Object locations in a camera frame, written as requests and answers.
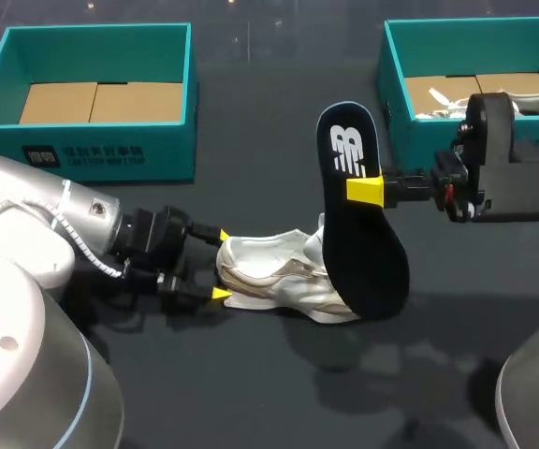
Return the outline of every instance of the shoe box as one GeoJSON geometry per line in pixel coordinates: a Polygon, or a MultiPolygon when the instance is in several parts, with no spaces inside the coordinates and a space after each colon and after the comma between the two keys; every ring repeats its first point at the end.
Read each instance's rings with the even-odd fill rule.
{"type": "Polygon", "coordinates": [[[197,86],[189,23],[9,27],[0,155],[73,181],[190,181],[197,86]]]}
{"type": "MultiPolygon", "coordinates": [[[[539,17],[386,21],[376,88],[395,163],[429,169],[460,119],[417,119],[471,94],[539,94],[539,17]]],[[[539,117],[518,116],[516,136],[539,143],[539,117]]]]}

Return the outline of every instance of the black table surface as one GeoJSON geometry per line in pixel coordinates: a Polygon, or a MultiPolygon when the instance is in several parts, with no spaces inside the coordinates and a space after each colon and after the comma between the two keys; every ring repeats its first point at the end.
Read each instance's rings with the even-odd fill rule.
{"type": "MultiPolygon", "coordinates": [[[[204,65],[195,183],[98,188],[126,210],[171,204],[231,235],[313,232],[326,106],[368,106],[388,159],[373,71],[355,60],[204,65]]],[[[503,448],[493,382],[539,328],[539,223],[451,224],[432,203],[387,216],[413,293],[383,323],[219,307],[168,320],[153,299],[142,316],[98,304],[92,339],[123,390],[122,449],[503,448]]],[[[189,251],[212,264],[213,249],[189,251]]]]}

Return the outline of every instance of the white coiled cable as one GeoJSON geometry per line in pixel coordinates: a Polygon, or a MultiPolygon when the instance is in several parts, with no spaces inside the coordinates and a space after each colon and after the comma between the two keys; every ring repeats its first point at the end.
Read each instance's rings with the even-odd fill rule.
{"type": "Polygon", "coordinates": [[[115,268],[112,268],[109,265],[106,265],[96,255],[94,255],[93,252],[86,245],[86,243],[84,243],[84,240],[80,238],[78,232],[76,232],[72,224],[70,224],[68,220],[65,218],[65,216],[51,204],[46,203],[45,201],[42,201],[38,198],[32,198],[32,197],[25,197],[20,201],[6,199],[4,201],[0,201],[0,213],[6,209],[18,207],[18,206],[24,209],[22,205],[32,206],[35,208],[46,210],[48,213],[50,213],[53,216],[53,218],[55,218],[58,221],[60,226],[68,233],[70,238],[74,240],[74,242],[82,251],[84,256],[97,269],[101,270],[102,272],[110,276],[111,278],[121,278],[123,276],[123,273],[121,271],[115,268]]]}

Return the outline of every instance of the shoe insole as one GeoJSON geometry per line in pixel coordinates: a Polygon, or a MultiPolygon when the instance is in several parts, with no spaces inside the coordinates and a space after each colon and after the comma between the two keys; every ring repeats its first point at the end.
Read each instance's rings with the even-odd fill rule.
{"type": "Polygon", "coordinates": [[[381,207],[346,199],[346,180],[379,176],[375,123],[354,102],[326,109],[317,123],[324,183],[323,255],[330,281],[351,310],[366,319],[398,313],[409,295],[407,254],[381,207]]]}

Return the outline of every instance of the new balance logo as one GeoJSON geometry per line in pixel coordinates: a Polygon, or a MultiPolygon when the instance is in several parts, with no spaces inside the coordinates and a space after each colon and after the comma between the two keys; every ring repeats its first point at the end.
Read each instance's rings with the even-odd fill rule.
{"type": "Polygon", "coordinates": [[[365,178],[365,167],[359,163],[363,159],[363,144],[359,132],[355,128],[343,129],[335,124],[329,133],[332,137],[332,150],[338,154],[334,157],[336,169],[365,178]]]}

